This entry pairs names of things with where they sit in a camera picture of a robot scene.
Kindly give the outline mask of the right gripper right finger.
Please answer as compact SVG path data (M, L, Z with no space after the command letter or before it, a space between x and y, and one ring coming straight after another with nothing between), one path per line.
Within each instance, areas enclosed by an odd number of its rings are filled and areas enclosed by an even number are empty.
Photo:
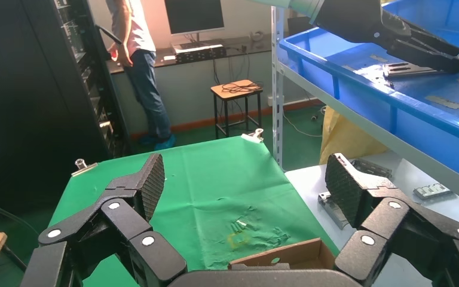
M459 222L412 201L389 179L329 156L325 182L354 233L335 259L336 271L371 286L393 254L433 286L459 286Z

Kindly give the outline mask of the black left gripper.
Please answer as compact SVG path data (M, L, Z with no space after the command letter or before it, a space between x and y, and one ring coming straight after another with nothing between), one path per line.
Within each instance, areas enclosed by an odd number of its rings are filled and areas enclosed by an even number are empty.
M354 43L391 45L387 53L419 67L459 72L459 47L389 13L380 1L324 1L316 26Z

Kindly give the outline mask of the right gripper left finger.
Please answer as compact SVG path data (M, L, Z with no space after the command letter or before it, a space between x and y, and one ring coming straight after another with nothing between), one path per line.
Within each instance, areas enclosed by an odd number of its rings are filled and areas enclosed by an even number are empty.
M22 286L82 286L111 256L140 286L170 285L187 264L151 225L164 182L158 153L138 172L113 179L92 205L39 235Z

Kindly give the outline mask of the person bare hand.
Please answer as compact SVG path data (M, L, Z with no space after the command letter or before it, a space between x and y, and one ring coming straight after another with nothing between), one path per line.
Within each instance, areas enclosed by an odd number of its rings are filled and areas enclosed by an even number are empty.
M130 55L125 44L113 43L108 48L111 60L120 63L121 66L132 67L133 62L130 59Z

